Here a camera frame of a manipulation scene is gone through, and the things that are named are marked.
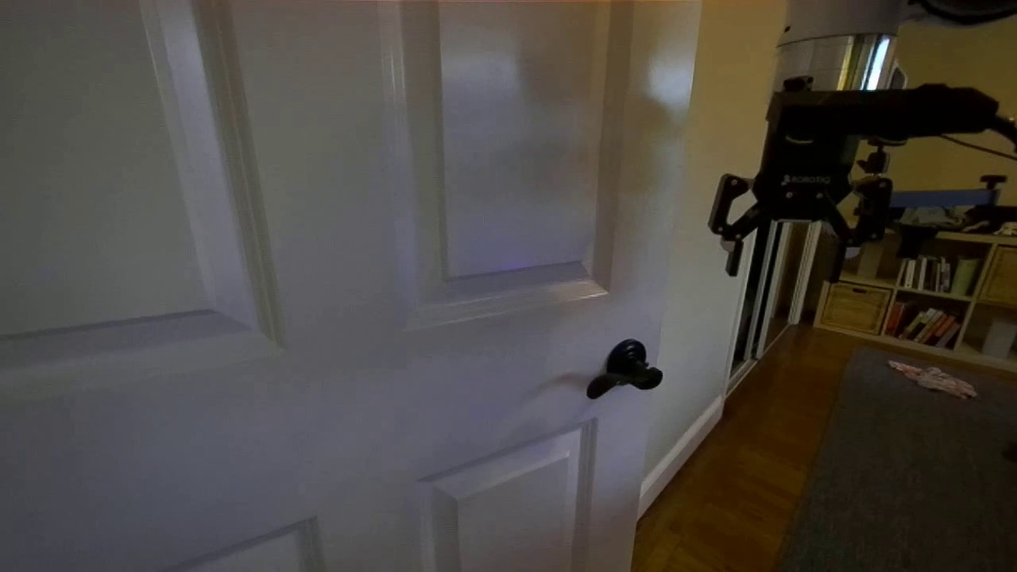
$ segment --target white wall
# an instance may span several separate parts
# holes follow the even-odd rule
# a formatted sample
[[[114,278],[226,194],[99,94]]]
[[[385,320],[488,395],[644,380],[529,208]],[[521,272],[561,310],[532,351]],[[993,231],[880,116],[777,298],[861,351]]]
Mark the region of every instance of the white wall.
[[[901,33],[898,57],[908,83],[976,86],[1001,102],[1004,116],[1017,116],[1017,21],[958,28],[941,21],[915,21]],[[993,151],[1011,151],[1001,138],[962,138]],[[944,140],[914,140],[891,151],[891,178],[904,190],[966,190],[978,189],[987,173],[1007,175],[1001,202],[1017,202],[1017,162],[993,159],[950,145]]]
[[[722,272],[706,218],[717,181],[760,165],[781,10],[781,0],[702,4],[693,112],[684,151],[675,154],[684,185],[663,344],[668,380],[658,390],[646,491],[670,477],[680,440],[729,390],[745,286]]]

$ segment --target wooden floor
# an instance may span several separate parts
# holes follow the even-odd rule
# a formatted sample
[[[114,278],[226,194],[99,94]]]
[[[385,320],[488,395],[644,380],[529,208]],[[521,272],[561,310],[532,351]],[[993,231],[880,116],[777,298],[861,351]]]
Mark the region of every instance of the wooden floor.
[[[633,569],[773,569],[819,452],[846,361],[860,348],[838,333],[790,332],[729,402],[720,428],[638,522]],[[987,374],[971,367],[944,367],[958,374]]]

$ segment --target white door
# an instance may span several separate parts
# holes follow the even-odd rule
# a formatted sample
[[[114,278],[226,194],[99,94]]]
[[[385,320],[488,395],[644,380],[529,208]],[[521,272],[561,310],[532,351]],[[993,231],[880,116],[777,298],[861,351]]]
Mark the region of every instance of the white door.
[[[626,569],[693,17],[4,0],[0,569]]]

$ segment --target black door knob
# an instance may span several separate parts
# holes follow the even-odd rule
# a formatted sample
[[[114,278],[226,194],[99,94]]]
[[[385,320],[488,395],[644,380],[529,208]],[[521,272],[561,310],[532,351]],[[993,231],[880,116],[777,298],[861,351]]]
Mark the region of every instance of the black door knob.
[[[604,396],[615,386],[633,386],[653,390],[664,380],[664,373],[646,361],[646,348],[638,339],[622,339],[611,351],[604,374],[598,374],[584,395],[591,402]]]

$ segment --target raised door panel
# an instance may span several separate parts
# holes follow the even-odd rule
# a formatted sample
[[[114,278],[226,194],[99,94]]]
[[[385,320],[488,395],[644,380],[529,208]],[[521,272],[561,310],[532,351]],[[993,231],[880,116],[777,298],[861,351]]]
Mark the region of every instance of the raised door panel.
[[[426,572],[580,569],[581,446],[573,428],[424,484]]]
[[[226,554],[214,554],[206,560],[175,565],[175,572],[318,572],[320,548],[318,526],[303,522],[281,533],[267,533],[232,548]]]
[[[224,4],[13,0],[0,77],[0,387],[277,338]]]
[[[609,291],[626,72],[615,4],[402,4],[413,325]]]
[[[9,0],[0,77],[0,338],[206,308],[139,10]]]

